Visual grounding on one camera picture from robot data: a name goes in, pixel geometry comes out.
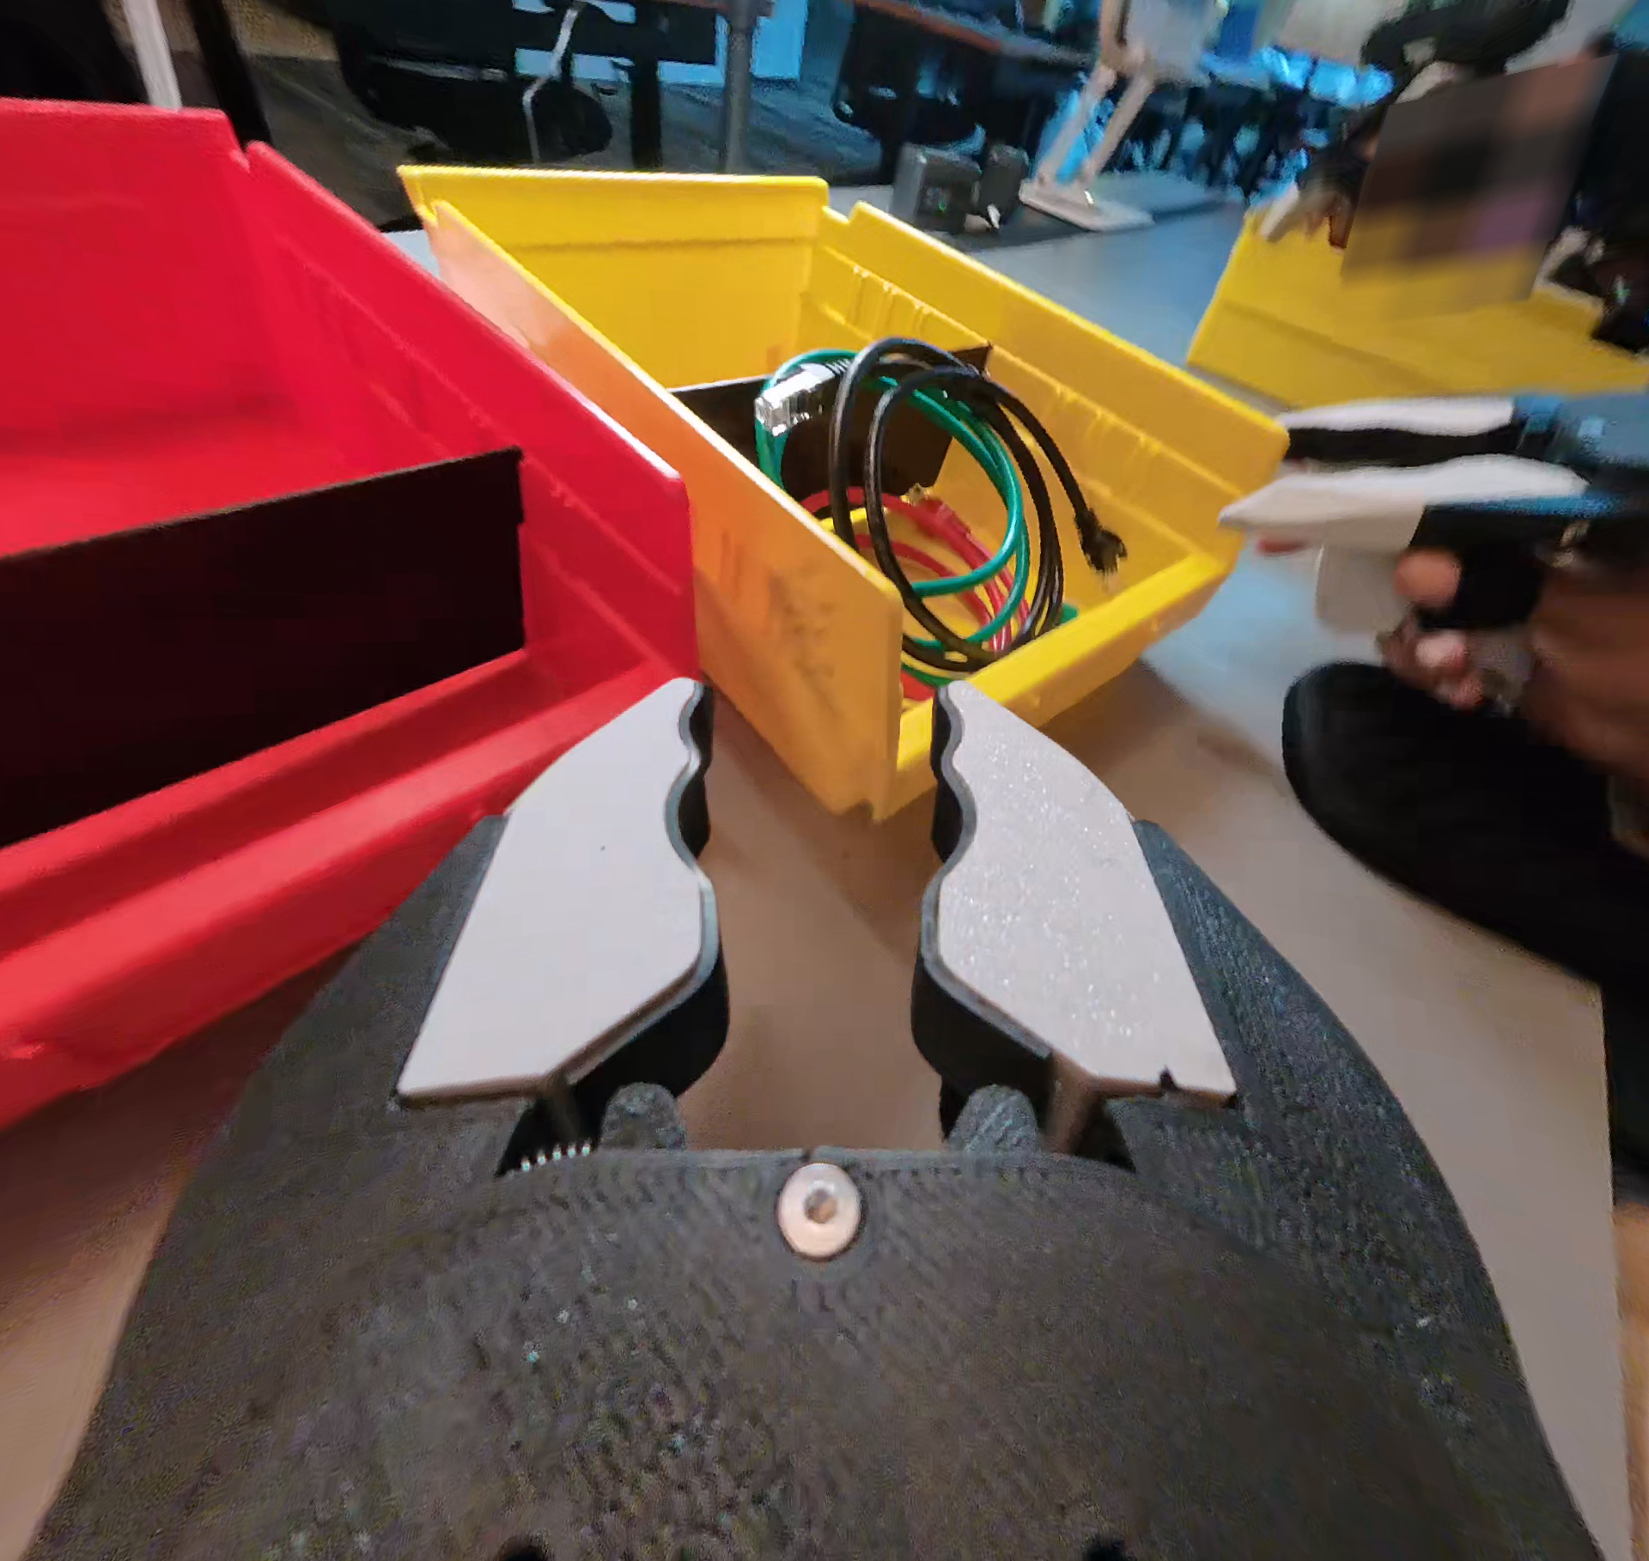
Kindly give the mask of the white board stand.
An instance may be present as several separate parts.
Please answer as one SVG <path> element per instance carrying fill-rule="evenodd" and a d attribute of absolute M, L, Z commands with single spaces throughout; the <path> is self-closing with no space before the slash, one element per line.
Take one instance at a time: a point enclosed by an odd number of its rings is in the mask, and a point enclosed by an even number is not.
<path fill-rule="evenodd" d="M 121 0 L 121 5 L 148 102 L 155 108 L 182 110 L 182 90 L 159 0 Z"/>

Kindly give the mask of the yellow plastic bin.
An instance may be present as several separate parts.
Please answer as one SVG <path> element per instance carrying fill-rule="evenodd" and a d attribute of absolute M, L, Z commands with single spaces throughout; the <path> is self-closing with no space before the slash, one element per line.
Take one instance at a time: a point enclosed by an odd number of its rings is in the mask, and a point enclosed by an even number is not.
<path fill-rule="evenodd" d="M 808 349 L 914 336 L 988 347 L 1126 559 L 1087 566 L 1056 504 L 1076 615 L 979 687 L 1045 727 L 1198 617 L 1240 556 L 1222 511 L 1276 477 L 1270 417 L 826 182 L 405 167 L 443 279 L 652 446 L 691 498 L 713 683 L 835 813 L 932 784 L 930 710 L 902 687 L 894 586 L 677 396 Z"/>
<path fill-rule="evenodd" d="M 1252 210 L 1188 363 L 1294 408 L 1342 399 L 1642 392 L 1646 358 L 1594 338 L 1601 307 L 1540 286 L 1524 300 L 1418 313 L 1351 284 L 1328 234 L 1268 241 Z"/>

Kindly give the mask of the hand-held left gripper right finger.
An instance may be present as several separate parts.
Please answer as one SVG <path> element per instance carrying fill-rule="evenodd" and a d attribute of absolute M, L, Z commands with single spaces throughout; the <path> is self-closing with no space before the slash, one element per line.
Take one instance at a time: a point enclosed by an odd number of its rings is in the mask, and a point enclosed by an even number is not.
<path fill-rule="evenodd" d="M 1231 1106 L 1238 1079 L 1114 791 L 972 683 L 938 691 L 930 762 L 912 1036 L 945 1131 L 988 1088 L 1022 1095 L 1058 1151 L 1092 1142 L 1116 1099 Z"/>

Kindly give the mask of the red plastic bin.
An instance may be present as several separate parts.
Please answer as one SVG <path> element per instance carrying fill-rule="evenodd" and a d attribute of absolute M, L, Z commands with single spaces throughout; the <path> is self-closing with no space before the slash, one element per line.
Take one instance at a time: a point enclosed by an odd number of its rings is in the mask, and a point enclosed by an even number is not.
<path fill-rule="evenodd" d="M 6 101 L 4 557 L 519 446 L 526 646 L 2 852 L 2 1120 L 96 1092 L 394 912 L 702 674 L 679 473 L 209 110 Z"/>

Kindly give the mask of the black battery pack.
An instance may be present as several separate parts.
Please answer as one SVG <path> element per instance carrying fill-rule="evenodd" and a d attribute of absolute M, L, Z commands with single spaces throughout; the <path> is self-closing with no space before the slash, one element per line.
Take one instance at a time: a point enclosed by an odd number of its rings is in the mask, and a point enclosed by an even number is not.
<path fill-rule="evenodd" d="M 947 149 L 900 149 L 891 214 L 921 230 L 1001 234 L 1020 210 L 1029 176 L 1024 149 L 992 144 L 983 162 Z"/>

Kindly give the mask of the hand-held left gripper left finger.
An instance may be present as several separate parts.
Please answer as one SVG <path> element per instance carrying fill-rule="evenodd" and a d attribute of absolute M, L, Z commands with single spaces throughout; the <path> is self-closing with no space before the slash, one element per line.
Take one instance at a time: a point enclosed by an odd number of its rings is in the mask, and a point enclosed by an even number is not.
<path fill-rule="evenodd" d="M 729 1038 L 711 842 L 715 700 L 671 680 L 567 750 L 492 843 L 398 1077 L 405 1104 L 524 1097 L 560 1138 L 680 1097 Z"/>

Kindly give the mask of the person's right hand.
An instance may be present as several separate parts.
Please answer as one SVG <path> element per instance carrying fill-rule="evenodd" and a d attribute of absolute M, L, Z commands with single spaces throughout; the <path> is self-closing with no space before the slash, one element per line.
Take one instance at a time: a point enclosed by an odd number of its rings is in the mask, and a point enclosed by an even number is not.
<path fill-rule="evenodd" d="M 1547 739 L 1637 789 L 1648 786 L 1648 577 L 1601 566 L 1547 574 L 1529 624 L 1520 712 Z M 1459 710 L 1488 701 L 1459 631 L 1403 624 L 1382 646 L 1398 678 Z"/>

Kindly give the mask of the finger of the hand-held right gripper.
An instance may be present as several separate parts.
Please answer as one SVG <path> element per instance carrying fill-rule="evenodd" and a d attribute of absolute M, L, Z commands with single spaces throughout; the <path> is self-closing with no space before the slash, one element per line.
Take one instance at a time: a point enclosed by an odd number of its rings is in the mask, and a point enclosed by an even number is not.
<path fill-rule="evenodd" d="M 1299 468 L 1227 505 L 1220 523 L 1259 541 L 1400 554 L 1414 545 L 1432 507 L 1565 500 L 1587 487 L 1572 468 L 1511 455 L 1420 466 Z"/>
<path fill-rule="evenodd" d="M 1515 455 L 1529 414 L 1509 396 L 1351 399 L 1290 412 L 1294 464 L 1436 464 Z"/>

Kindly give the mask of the poster board on easel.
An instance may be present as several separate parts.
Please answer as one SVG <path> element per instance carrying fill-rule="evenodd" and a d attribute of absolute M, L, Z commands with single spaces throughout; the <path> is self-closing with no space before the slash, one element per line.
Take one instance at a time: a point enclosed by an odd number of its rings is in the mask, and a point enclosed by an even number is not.
<path fill-rule="evenodd" d="M 1020 205 L 1085 234 L 1152 228 L 1164 216 L 1209 209 L 1215 196 L 1173 189 L 1161 171 L 1125 198 L 1101 178 L 1148 101 L 1162 88 L 1198 83 L 1220 0 L 1101 0 L 1098 58 L 1076 104 L 1036 169 L 1020 185 Z"/>

